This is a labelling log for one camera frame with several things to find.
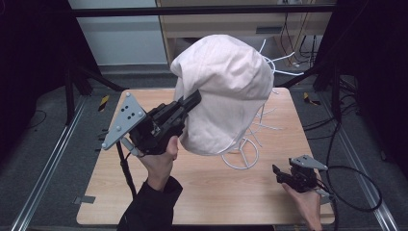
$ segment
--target floor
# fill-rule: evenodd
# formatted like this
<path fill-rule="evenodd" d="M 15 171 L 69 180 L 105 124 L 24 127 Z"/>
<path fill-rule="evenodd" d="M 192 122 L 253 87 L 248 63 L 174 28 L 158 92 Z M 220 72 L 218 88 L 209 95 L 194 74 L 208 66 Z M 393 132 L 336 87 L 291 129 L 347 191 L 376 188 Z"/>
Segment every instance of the floor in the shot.
<path fill-rule="evenodd" d="M 263 39 L 240 38 L 260 49 Z M 194 39 L 180 40 L 179 53 Z M 313 38 L 307 38 L 303 47 L 310 51 Z M 281 57 L 277 44 L 267 39 L 263 54 L 270 58 Z M 307 69 L 313 62 L 308 58 L 299 67 L 276 63 L 276 68 L 293 73 Z M 176 77 L 171 73 L 143 75 L 106 76 L 111 81 L 129 88 L 171 88 Z M 275 85 L 293 78 L 290 75 L 275 75 Z M 381 148 L 372 135 L 371 128 L 359 114 L 359 105 L 353 97 L 342 92 L 343 123 L 336 136 L 336 121 L 330 120 L 330 89 L 314 92 L 314 76 L 290 88 L 293 103 L 305 129 L 313 155 L 322 163 L 330 157 L 330 166 L 347 166 L 359 169 L 372 179 L 382 193 L 383 203 L 374 212 L 368 210 L 378 201 L 377 189 L 366 177 L 354 171 L 330 170 L 333 190 L 338 193 L 339 230 L 408 230 L 406 194 L 408 181 L 392 161 L 383 161 Z M 352 76 L 343 76 L 353 83 Z M 2 165 L 0 175 L 0 230 L 10 230 L 13 225 L 29 230 L 114 230 L 114 226 L 84 227 L 76 222 L 79 205 L 73 203 L 77 196 L 85 193 L 95 161 L 100 140 L 98 135 L 108 128 L 115 102 L 120 92 L 109 90 L 91 81 L 91 96 L 75 93 L 77 112 L 81 112 L 69 130 L 64 126 L 64 88 L 46 93 L 38 100 L 38 110 L 31 124 L 13 150 L 13 158 Z M 310 101 L 305 100 L 308 93 Z M 102 97 L 110 100 L 103 112 L 98 112 Z M 69 142 L 60 143 L 65 136 Z M 322 173 L 323 181 L 327 176 Z M 327 230 L 335 224 L 327 225 Z M 244 227 L 173 227 L 173 230 L 304 230 L 300 225 L 244 226 Z"/>

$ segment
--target beige fabric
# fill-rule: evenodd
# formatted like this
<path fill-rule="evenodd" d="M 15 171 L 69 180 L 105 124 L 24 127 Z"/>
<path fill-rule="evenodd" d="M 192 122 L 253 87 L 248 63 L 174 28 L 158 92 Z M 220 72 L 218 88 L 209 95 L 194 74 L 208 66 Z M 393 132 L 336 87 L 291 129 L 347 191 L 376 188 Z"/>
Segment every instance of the beige fabric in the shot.
<path fill-rule="evenodd" d="M 180 137 L 195 154 L 219 155 L 234 148 L 272 91 L 273 74 L 263 56 L 230 36 L 202 38 L 170 69 L 179 77 L 174 99 L 201 93 Z"/>

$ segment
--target wooden cabinet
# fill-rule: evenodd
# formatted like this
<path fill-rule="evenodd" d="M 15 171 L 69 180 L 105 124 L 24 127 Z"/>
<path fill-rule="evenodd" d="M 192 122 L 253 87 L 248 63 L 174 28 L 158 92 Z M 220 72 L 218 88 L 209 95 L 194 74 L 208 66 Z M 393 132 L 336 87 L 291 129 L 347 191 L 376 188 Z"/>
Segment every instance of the wooden cabinet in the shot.
<path fill-rule="evenodd" d="M 303 4 L 327 4 L 334 0 L 306 0 Z M 276 5 L 278 0 L 157 0 L 158 7 Z M 203 38 L 224 34 L 233 37 L 275 37 L 286 52 L 298 50 L 302 37 L 323 35 L 331 13 L 241 13 L 162 15 L 160 22 L 169 64 L 179 38 Z"/>

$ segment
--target wooden table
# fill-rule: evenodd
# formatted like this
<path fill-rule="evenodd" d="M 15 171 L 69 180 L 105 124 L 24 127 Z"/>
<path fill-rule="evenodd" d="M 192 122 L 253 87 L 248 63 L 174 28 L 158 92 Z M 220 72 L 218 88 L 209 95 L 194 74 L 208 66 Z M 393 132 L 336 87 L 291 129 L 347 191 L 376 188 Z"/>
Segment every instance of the wooden table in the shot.
<path fill-rule="evenodd" d="M 173 224 L 294 224 L 301 216 L 292 200 L 276 182 L 272 165 L 289 172 L 288 159 L 311 155 L 291 95 L 286 89 L 275 89 L 266 103 L 262 123 L 280 128 L 261 128 L 256 137 L 247 136 L 260 152 L 254 167 L 244 170 L 226 165 L 220 156 L 200 156 L 186 151 L 179 143 L 178 159 L 172 175 L 184 190 L 174 208 Z M 172 101 L 174 90 L 127 90 L 135 95 L 141 106 L 149 111 L 160 103 Z M 119 100 L 121 105 L 124 93 Z M 246 148 L 248 161 L 254 153 Z M 226 154 L 229 163 L 242 162 L 242 156 Z M 136 157 L 129 158 L 129 166 L 137 190 L 147 172 Z M 77 221 L 80 224 L 118 224 L 132 201 L 125 182 L 115 146 L 102 150 L 89 181 L 86 195 L 95 196 L 92 204 L 83 203 Z M 334 220 L 329 204 L 321 207 L 321 222 Z"/>

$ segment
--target person's left hand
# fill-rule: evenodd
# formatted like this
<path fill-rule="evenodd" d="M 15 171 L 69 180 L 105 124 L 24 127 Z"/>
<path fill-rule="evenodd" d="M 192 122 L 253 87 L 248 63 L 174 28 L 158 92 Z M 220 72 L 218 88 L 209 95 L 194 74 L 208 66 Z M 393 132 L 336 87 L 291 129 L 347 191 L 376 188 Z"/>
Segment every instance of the person's left hand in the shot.
<path fill-rule="evenodd" d="M 145 155 L 139 160 L 148 172 L 147 184 L 156 191 L 162 192 L 173 168 L 173 161 L 177 159 L 178 138 L 171 137 L 166 152 L 161 155 Z"/>

